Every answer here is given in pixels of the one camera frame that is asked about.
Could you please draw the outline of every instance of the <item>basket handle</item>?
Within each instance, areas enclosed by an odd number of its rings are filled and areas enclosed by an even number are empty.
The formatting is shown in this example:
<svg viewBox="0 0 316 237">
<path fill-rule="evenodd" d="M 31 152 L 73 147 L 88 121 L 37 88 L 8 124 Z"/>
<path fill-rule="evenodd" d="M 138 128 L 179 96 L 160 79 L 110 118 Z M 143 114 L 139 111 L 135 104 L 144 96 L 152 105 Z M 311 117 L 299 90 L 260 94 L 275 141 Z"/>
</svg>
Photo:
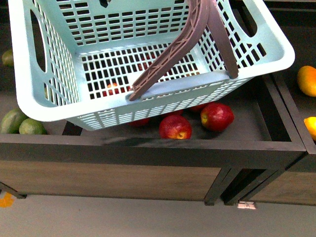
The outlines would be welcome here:
<svg viewBox="0 0 316 237">
<path fill-rule="evenodd" d="M 225 25 L 218 12 L 216 0 L 211 0 L 207 26 L 210 32 L 212 33 L 213 39 L 222 56 L 222 59 L 230 75 L 230 78 L 237 78 L 238 67 L 236 58 L 227 35 Z"/>
<path fill-rule="evenodd" d="M 238 77 L 236 59 L 218 12 L 216 0 L 189 0 L 188 20 L 181 34 L 134 82 L 132 86 L 134 92 L 129 100 L 134 101 L 139 98 L 177 64 L 197 44 L 206 25 L 213 33 L 213 38 L 231 78 Z"/>
<path fill-rule="evenodd" d="M 182 32 L 134 82 L 130 101 L 144 94 L 197 44 L 208 20 L 209 1 L 189 0 L 189 15 Z"/>
</svg>

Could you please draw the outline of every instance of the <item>fruit display table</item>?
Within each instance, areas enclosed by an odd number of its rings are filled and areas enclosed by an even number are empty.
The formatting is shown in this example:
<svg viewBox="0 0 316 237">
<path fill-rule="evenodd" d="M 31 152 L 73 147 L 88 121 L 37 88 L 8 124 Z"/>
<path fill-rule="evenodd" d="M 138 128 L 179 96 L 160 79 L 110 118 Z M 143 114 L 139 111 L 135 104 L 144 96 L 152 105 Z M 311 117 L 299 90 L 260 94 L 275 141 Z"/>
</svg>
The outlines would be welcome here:
<svg viewBox="0 0 316 237">
<path fill-rule="evenodd" d="M 1 19 L 0 52 L 10 48 Z M 35 37 L 39 31 L 34 28 Z M 17 107 L 14 70 L 0 67 L 0 118 Z M 284 172 L 306 149 L 270 78 L 257 77 L 227 95 L 235 121 L 211 133 L 199 115 L 184 112 L 190 140 L 159 138 L 149 126 L 86 131 L 46 122 L 49 135 L 0 134 L 0 189 L 16 195 L 67 195 L 204 201 L 212 205 L 230 185 L 252 178 L 255 188 Z"/>
<path fill-rule="evenodd" d="M 304 124 L 305 118 L 316 116 L 316 98 L 303 94 L 297 84 L 297 72 L 302 66 L 316 66 L 316 13 L 315 4 L 299 6 L 301 10 L 274 11 L 276 20 L 294 47 L 296 60 L 288 70 L 272 74 L 270 78 L 274 80 L 307 152 L 284 173 L 272 175 L 248 193 L 243 190 L 247 184 L 235 189 L 235 196 L 228 202 L 241 199 L 316 205 L 316 145 Z"/>
</svg>

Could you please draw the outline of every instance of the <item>light blue plastic basket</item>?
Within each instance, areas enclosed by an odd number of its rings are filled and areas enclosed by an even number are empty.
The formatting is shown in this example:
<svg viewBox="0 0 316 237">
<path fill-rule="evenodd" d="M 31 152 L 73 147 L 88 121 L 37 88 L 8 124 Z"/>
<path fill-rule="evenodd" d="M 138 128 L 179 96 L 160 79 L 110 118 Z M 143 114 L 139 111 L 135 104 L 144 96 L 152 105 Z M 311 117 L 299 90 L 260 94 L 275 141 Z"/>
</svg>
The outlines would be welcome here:
<svg viewBox="0 0 316 237">
<path fill-rule="evenodd" d="M 288 68 L 294 50 L 262 0 L 244 0 L 257 24 L 249 37 L 228 0 L 217 0 L 237 59 L 230 79 L 208 29 L 199 43 L 140 99 L 129 87 L 179 35 L 184 0 L 9 0 L 17 99 L 41 121 L 66 119 L 87 130 L 215 101 L 255 76 Z M 31 11 L 37 17 L 46 72 L 36 60 Z"/>
</svg>

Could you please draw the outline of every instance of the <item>basket side handle opening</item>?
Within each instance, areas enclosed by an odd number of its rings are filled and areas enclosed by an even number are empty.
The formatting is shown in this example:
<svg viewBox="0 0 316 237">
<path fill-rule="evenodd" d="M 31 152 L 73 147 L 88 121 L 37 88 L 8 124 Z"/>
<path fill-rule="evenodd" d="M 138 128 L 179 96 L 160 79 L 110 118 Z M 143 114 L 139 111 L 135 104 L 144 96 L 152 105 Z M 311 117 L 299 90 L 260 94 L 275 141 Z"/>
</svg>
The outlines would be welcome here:
<svg viewBox="0 0 316 237">
<path fill-rule="evenodd" d="M 30 10 L 31 20 L 32 20 L 32 31 L 33 31 L 33 40 L 36 53 L 36 61 L 39 65 L 39 68 L 46 73 L 47 72 L 47 61 L 45 56 L 45 48 L 43 42 L 43 34 L 41 32 L 41 27 L 38 18 L 32 10 Z"/>
</svg>

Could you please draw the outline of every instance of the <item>apple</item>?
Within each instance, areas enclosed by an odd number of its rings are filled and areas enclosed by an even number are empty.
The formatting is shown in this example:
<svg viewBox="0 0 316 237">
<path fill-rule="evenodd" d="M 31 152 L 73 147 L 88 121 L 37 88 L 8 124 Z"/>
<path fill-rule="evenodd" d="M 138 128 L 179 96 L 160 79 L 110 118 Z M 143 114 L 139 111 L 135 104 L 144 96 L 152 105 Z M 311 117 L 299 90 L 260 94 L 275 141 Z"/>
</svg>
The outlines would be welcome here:
<svg viewBox="0 0 316 237">
<path fill-rule="evenodd" d="M 170 115 L 164 118 L 159 125 L 161 138 L 189 139 L 192 134 L 192 127 L 181 115 Z"/>
<path fill-rule="evenodd" d="M 177 110 L 177 111 L 173 111 L 173 112 L 170 112 L 170 113 L 167 113 L 167 114 L 162 114 L 160 116 L 165 118 L 165 117 L 168 117 L 170 115 L 181 115 L 182 113 L 183 113 L 183 110 Z"/>
<path fill-rule="evenodd" d="M 129 122 L 128 125 L 132 126 L 132 127 L 142 127 L 145 126 L 149 123 L 150 118 L 144 118 L 141 120 L 136 120 L 133 122 Z"/>
<path fill-rule="evenodd" d="M 200 113 L 202 111 L 202 109 L 204 109 L 207 105 L 208 105 L 208 103 L 196 105 L 196 106 L 190 107 L 189 110 L 191 112 L 194 112 L 194 113 Z"/>
<path fill-rule="evenodd" d="M 225 130 L 234 118 L 231 108 L 222 103 L 211 102 L 201 111 L 202 125 L 214 132 Z"/>
</svg>

